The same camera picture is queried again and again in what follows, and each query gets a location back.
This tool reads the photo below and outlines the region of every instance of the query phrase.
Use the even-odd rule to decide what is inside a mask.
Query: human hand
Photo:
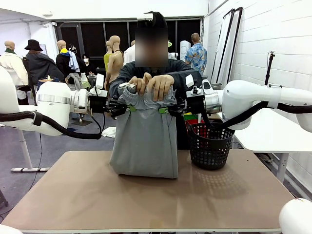
[[[144,94],[146,83],[143,78],[132,77],[131,80],[129,81],[129,84],[136,85],[136,92],[139,93],[140,95]]]
[[[151,78],[147,85],[147,90],[152,90],[154,87],[153,101],[162,101],[164,96],[168,94],[170,86],[175,82],[171,75],[160,75]]]

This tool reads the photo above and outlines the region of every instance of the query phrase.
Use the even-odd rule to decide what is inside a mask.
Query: white table
[[[276,177],[283,183],[289,153],[312,152],[312,133],[271,109],[261,109],[252,116],[250,125],[235,131],[235,138],[254,153],[279,153]]]

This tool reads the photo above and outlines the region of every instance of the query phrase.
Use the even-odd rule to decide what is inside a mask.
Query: table edge
[[[281,232],[280,228],[164,228],[164,229],[83,229],[83,230],[27,230],[20,229],[23,233],[130,233],[130,232]]]

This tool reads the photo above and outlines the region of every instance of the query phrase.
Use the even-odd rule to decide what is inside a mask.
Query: black hat
[[[39,42],[36,40],[28,40],[28,45],[25,47],[25,50],[37,50],[37,51],[43,51],[40,48]]]
[[[167,22],[162,14],[160,14],[157,11],[150,11],[148,13],[153,14],[153,21],[151,22],[138,21],[137,22],[138,28],[168,28]]]

